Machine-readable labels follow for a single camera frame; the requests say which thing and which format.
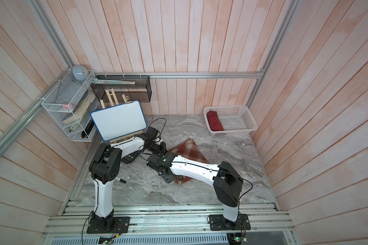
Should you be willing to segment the black marker pen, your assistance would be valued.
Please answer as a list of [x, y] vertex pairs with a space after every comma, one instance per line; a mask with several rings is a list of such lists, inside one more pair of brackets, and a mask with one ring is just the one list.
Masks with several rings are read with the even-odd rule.
[[119, 177], [116, 177], [116, 180], [118, 180], [119, 182], [123, 183], [123, 184], [126, 184], [127, 182]]

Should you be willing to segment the red plaid skirt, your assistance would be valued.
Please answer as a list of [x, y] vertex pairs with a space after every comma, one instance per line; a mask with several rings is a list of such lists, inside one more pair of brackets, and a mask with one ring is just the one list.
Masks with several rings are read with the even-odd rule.
[[195, 141], [190, 138], [180, 143], [179, 145], [171, 148], [169, 152], [176, 153], [189, 160], [206, 164], [209, 163], [207, 159], [204, 157], [204, 155], [201, 153], [201, 151], [198, 149]]

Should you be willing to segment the black calculator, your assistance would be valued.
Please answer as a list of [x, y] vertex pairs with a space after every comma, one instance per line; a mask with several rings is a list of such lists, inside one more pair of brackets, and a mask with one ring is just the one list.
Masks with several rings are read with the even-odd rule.
[[121, 162], [124, 164], [133, 163], [134, 160], [139, 156], [140, 152], [135, 151], [121, 158]]

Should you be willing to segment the white plastic basket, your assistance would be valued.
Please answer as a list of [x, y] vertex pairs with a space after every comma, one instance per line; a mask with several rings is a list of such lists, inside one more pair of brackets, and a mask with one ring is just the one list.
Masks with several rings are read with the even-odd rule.
[[[206, 114], [208, 111], [216, 111], [224, 127], [224, 131], [213, 132], [210, 130]], [[225, 105], [204, 107], [203, 115], [210, 134], [214, 137], [243, 136], [258, 129], [257, 122], [245, 105]]]

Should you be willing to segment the black mesh wall basket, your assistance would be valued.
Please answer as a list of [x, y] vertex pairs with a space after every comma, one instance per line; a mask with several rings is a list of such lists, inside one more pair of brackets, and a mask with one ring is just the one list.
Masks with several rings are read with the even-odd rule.
[[101, 80], [125, 80], [135, 81], [135, 85], [101, 85], [91, 84], [91, 88], [97, 99], [106, 106], [123, 104], [124, 100], [148, 103], [152, 97], [151, 83], [148, 76], [138, 75], [97, 75]]

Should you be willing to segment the green ruler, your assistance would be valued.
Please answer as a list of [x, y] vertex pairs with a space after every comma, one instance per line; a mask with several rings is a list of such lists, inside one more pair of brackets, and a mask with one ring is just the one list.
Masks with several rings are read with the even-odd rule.
[[98, 78], [93, 79], [93, 84], [101, 85], [135, 85], [135, 81], [125, 81], [125, 80], [101, 80]]

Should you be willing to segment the red dotted rolled skirt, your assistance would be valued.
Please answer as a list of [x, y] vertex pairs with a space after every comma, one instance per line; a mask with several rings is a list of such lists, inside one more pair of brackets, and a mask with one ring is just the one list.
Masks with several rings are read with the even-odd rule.
[[213, 132], [224, 131], [224, 127], [218, 117], [218, 113], [216, 111], [208, 111], [206, 114], [206, 119], [208, 121], [210, 130]]

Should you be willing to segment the grey round speaker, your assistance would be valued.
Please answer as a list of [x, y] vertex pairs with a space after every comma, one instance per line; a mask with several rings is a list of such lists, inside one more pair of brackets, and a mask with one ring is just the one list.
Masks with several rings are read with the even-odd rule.
[[74, 78], [79, 82], [84, 82], [89, 76], [88, 70], [82, 65], [73, 66], [72, 73]]

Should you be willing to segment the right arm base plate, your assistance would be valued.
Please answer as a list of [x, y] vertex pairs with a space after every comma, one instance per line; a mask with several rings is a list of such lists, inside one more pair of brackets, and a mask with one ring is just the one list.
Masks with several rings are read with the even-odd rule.
[[239, 213], [235, 222], [225, 219], [222, 214], [209, 215], [207, 221], [212, 231], [246, 231], [250, 230], [248, 215]]

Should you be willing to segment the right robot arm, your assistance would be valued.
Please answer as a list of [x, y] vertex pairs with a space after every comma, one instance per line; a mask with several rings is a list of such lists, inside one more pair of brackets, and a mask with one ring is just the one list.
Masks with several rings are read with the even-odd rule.
[[230, 163], [223, 161], [221, 164], [206, 164], [168, 152], [165, 156], [152, 154], [147, 159], [147, 166], [156, 170], [166, 183], [184, 176], [212, 186], [223, 204], [225, 220], [237, 221], [243, 179]]

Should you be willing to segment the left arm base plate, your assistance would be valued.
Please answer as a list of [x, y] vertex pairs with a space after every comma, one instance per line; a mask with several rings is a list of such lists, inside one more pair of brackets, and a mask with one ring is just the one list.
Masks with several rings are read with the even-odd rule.
[[99, 233], [111, 233], [122, 234], [128, 232], [128, 226], [130, 217], [107, 217], [101, 218], [99, 216], [93, 216], [91, 223], [89, 224], [86, 233], [87, 234], [99, 234]]

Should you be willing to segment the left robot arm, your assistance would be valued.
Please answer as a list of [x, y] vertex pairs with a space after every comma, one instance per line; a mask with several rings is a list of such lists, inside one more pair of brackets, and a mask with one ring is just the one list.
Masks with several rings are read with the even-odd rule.
[[94, 214], [107, 218], [113, 212], [112, 186], [117, 177], [122, 158], [141, 150], [165, 153], [165, 147], [158, 142], [160, 132], [149, 127], [145, 133], [116, 144], [101, 143], [90, 164], [89, 170], [95, 184], [96, 203]]

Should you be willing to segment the aluminium mounting rail frame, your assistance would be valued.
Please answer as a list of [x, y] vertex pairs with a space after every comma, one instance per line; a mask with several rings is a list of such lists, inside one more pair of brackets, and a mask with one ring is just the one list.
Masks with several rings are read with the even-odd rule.
[[[76, 244], [90, 244], [97, 234], [86, 234], [92, 206], [80, 206], [76, 200], [68, 202], [59, 216], [51, 216], [40, 238], [41, 243], [51, 244], [55, 238], [71, 238]], [[222, 214], [221, 204], [115, 206], [114, 216], [130, 218], [128, 232], [124, 238], [129, 241], [141, 235], [165, 238], [181, 234], [211, 236], [209, 215]], [[253, 235], [256, 232], [282, 232], [289, 245], [301, 242], [292, 220], [286, 211], [279, 211], [273, 203], [241, 204], [239, 211], [246, 214], [245, 227], [240, 231]]]

